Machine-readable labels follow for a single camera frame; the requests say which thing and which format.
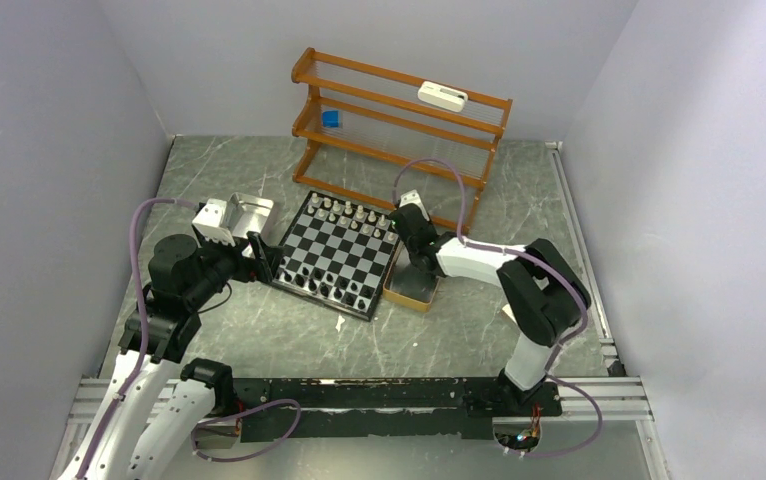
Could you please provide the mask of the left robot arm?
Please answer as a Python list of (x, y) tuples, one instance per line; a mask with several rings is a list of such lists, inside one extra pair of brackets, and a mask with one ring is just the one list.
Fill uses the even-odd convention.
[(239, 412), (231, 367), (181, 361), (204, 304), (232, 280), (271, 283), (282, 257), (257, 232), (227, 245), (187, 234), (155, 245), (110, 384), (62, 478), (157, 479), (202, 419)]

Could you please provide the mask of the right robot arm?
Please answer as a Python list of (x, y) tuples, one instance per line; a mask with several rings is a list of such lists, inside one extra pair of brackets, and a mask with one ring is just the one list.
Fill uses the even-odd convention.
[(403, 202), (390, 219), (411, 264), (435, 277), (458, 277), (500, 288), (520, 334), (502, 374), (501, 406), (521, 414), (537, 399), (559, 348), (589, 323), (591, 297), (553, 243), (480, 243), (451, 232), (440, 234), (421, 206)]

